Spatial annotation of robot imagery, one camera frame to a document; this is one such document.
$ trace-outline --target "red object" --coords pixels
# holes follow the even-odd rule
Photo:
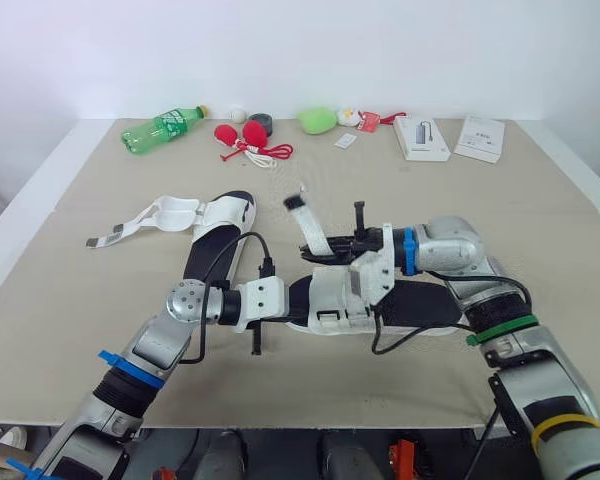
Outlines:
[[[358,124],[358,130],[362,132],[375,132],[380,123],[380,115],[373,112],[361,112],[362,121]]]
[[[160,467],[158,470],[153,472],[151,480],[177,480],[176,472],[173,470],[167,470],[164,467]]]
[[[262,124],[255,120],[249,120],[242,128],[242,138],[249,145],[264,148],[267,146],[267,131]]]
[[[233,147],[238,140],[238,132],[231,125],[218,125],[213,131],[213,136],[227,147]]]
[[[362,121],[358,124],[358,130],[362,132],[375,132],[378,125],[393,125],[396,117],[406,117],[406,112],[398,112],[388,117],[380,118],[380,115],[373,112],[360,112]]]
[[[389,463],[393,471],[396,472],[396,480],[414,479],[415,454],[415,444],[407,440],[398,440],[398,443],[389,447]]]
[[[242,129],[244,140],[238,138],[238,132],[231,125],[218,125],[213,131],[213,136],[228,147],[236,149],[229,155],[220,155],[223,161],[229,160],[234,155],[248,150],[251,153],[267,155],[279,160],[286,160],[291,157],[293,147],[288,143],[277,145],[271,148],[264,148],[267,145],[267,132],[264,127],[255,120],[249,120]]]
[[[388,117],[384,117],[380,119],[380,125],[393,125],[393,121],[396,117],[406,117],[407,112],[398,112],[393,115],[389,115]]]

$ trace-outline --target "shoe insole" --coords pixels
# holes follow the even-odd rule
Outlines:
[[[289,287],[290,321],[302,327],[306,327],[308,321],[310,282],[309,275]],[[393,290],[377,308],[387,327],[456,323],[462,316],[455,300],[444,286],[412,280],[396,280]]]
[[[254,208],[255,202],[253,201],[253,196],[248,192],[227,192],[217,198],[214,198],[214,200],[227,196],[247,200],[249,202],[249,207],[247,208]],[[183,278],[195,278],[202,280],[207,274],[207,270],[211,266],[211,263],[215,260],[222,249],[239,236],[240,229],[235,225],[221,225],[214,228],[210,232],[207,232],[207,234],[203,237],[199,238],[191,246],[191,252],[189,253],[189,258],[187,259],[187,264],[184,268]],[[222,258],[218,260],[218,263],[209,275],[210,280],[214,281],[227,279],[229,271],[231,270],[231,263],[233,262],[233,258],[236,254],[237,246],[237,243],[233,244],[229,250],[222,255]]]

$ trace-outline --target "white box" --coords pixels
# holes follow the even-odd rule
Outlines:
[[[451,152],[433,118],[396,117],[393,128],[407,160],[446,162],[449,159]]]
[[[496,163],[502,155],[504,123],[490,118],[468,116],[464,120],[458,145],[458,155]]]

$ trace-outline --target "green toy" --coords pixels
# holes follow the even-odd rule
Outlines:
[[[305,110],[298,114],[302,129],[309,135],[328,132],[338,123],[338,116],[326,107]]]

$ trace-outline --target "red ball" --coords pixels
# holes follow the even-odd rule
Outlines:
[[[218,125],[213,136],[228,147],[233,147],[238,139],[238,132],[231,125]]]
[[[263,148],[267,146],[267,131],[255,120],[249,120],[244,124],[242,138],[254,147]]]

